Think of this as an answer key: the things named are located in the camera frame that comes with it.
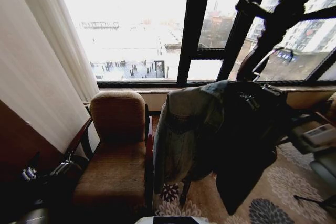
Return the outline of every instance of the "wooden wall panel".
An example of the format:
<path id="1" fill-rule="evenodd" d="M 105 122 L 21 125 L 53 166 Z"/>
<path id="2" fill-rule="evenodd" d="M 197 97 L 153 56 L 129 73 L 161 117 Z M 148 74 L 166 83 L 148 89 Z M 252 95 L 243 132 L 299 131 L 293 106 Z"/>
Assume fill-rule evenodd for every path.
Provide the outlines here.
<path id="1" fill-rule="evenodd" d="M 27 122 L 0 101 L 0 182 L 17 178 L 28 161 L 40 151 L 38 170 L 56 167 L 62 154 Z"/>

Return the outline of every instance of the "chair backrest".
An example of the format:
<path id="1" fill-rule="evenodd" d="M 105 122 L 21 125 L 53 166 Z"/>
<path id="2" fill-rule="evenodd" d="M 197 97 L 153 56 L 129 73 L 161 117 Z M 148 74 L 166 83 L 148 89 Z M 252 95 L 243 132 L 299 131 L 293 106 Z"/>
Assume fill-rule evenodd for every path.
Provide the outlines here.
<path id="1" fill-rule="evenodd" d="M 133 91 L 102 91 L 90 111 L 101 141 L 138 142 L 145 138 L 145 101 Z"/>

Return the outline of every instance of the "white curtain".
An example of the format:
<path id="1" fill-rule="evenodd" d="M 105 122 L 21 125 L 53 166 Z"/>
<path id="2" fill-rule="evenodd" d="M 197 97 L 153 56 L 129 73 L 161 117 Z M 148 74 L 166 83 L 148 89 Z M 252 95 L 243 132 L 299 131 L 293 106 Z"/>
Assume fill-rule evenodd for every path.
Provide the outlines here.
<path id="1" fill-rule="evenodd" d="M 0 99 L 64 152 L 89 115 L 25 0 L 0 6 Z"/>
<path id="2" fill-rule="evenodd" d="M 25 0 L 82 101 L 99 92 L 64 0 Z"/>

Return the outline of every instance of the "floral rug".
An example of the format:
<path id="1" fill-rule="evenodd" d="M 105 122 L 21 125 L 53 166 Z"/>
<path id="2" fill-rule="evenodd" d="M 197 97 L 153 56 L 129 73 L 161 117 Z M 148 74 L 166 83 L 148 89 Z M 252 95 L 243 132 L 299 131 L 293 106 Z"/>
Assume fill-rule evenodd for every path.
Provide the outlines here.
<path id="1" fill-rule="evenodd" d="M 153 118 L 154 130 L 157 120 Z M 278 159 L 264 171 L 258 184 L 232 216 L 226 212 L 217 192 L 215 174 L 191 183 L 183 208 L 179 203 L 183 183 L 164 185 L 161 194 L 154 196 L 155 214 L 206 217 L 209 222 L 218 224 L 336 223 L 334 213 L 293 197 L 323 200 L 333 194 L 311 170 L 309 163 L 312 160 L 312 154 L 302 155 L 291 143 L 280 145 Z"/>

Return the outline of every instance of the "chair cushion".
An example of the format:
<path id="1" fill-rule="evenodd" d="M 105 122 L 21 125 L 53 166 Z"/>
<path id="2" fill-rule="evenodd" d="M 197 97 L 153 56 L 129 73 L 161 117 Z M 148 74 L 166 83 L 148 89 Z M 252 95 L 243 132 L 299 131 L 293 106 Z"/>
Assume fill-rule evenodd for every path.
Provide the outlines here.
<path id="1" fill-rule="evenodd" d="M 144 205 L 145 143 L 101 142 L 73 195 L 86 208 Z"/>
<path id="2" fill-rule="evenodd" d="M 138 142 L 145 135 L 145 101 L 134 91 L 102 91 L 90 111 L 103 142 Z"/>

